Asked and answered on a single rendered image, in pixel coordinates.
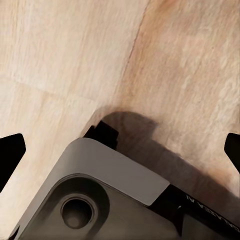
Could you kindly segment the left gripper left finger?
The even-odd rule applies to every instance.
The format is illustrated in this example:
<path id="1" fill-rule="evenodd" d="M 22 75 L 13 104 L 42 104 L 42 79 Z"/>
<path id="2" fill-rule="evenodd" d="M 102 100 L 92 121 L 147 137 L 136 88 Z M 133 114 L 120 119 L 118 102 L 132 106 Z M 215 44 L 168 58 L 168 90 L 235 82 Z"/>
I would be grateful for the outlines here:
<path id="1" fill-rule="evenodd" d="M 21 133 L 0 138 L 0 193 L 26 152 Z"/>

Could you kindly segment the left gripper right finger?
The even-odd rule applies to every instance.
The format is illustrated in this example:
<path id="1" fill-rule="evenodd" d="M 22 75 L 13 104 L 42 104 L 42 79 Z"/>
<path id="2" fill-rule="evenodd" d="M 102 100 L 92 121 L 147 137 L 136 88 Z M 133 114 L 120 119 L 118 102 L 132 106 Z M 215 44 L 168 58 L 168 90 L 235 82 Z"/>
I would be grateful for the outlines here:
<path id="1" fill-rule="evenodd" d="M 240 135 L 235 133 L 228 133 L 224 151 L 240 173 Z"/>

